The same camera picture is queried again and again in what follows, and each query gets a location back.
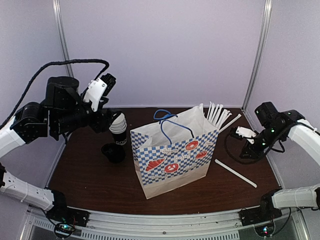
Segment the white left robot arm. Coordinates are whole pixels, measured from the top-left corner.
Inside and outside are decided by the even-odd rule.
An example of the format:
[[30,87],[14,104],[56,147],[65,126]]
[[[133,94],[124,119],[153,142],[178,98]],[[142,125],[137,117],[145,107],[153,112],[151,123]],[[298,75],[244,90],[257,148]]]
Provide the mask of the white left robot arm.
[[[78,93],[79,81],[59,76],[48,79],[45,99],[41,103],[29,102],[0,129],[0,155],[27,145],[38,138],[51,136],[55,140],[68,136],[79,128],[90,127],[95,133],[109,130],[119,111],[104,108],[107,95],[116,84],[116,78],[106,74],[92,80],[88,88]],[[52,211],[61,222],[72,218],[62,192],[44,189],[18,179],[0,167],[0,191],[21,202]]]

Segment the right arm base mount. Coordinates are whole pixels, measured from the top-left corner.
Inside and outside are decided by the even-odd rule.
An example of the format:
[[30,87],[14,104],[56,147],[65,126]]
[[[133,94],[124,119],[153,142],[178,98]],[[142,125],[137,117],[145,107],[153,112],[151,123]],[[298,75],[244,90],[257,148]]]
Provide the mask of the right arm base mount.
[[275,191],[271,191],[260,198],[260,205],[250,209],[242,209],[239,211],[239,217],[242,226],[255,225],[280,218],[282,211],[275,208],[272,202],[272,195]]

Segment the stack of paper cups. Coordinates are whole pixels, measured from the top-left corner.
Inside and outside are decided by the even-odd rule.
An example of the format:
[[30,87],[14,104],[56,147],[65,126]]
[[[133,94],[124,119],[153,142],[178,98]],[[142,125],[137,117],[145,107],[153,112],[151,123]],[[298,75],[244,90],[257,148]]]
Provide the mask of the stack of paper cups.
[[123,113],[113,121],[109,130],[117,145],[123,146],[127,143],[127,122]]

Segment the blue checkered paper bag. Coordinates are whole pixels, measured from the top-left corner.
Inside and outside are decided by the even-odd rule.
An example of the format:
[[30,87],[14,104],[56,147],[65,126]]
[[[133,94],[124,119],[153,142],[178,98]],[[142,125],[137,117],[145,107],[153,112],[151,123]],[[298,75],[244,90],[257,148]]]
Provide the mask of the blue checkered paper bag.
[[146,199],[204,178],[219,135],[202,104],[178,114],[157,110],[153,119],[130,131],[135,171]]

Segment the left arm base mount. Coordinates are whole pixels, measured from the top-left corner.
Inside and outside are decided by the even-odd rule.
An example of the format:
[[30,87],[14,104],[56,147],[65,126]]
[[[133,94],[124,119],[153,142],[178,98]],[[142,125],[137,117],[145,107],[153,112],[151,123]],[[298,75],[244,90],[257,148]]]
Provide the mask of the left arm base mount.
[[46,212],[49,219],[69,225],[87,226],[90,216],[88,211],[68,207],[66,197],[60,191],[51,190],[51,193],[53,194],[53,207]]

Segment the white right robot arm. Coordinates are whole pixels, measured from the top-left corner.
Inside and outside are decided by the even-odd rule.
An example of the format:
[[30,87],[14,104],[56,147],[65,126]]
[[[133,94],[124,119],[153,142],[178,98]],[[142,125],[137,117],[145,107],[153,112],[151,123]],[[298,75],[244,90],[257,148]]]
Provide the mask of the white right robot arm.
[[[257,162],[272,151],[275,143],[280,146],[286,140],[299,145],[316,162],[320,162],[320,133],[298,111],[292,109],[279,112],[272,102],[264,102],[255,109],[263,126],[261,132],[237,127],[235,133],[246,140],[239,155],[241,159]],[[320,208],[320,185],[280,189],[269,192],[262,200],[264,204],[256,210],[259,220],[268,220],[276,209]]]

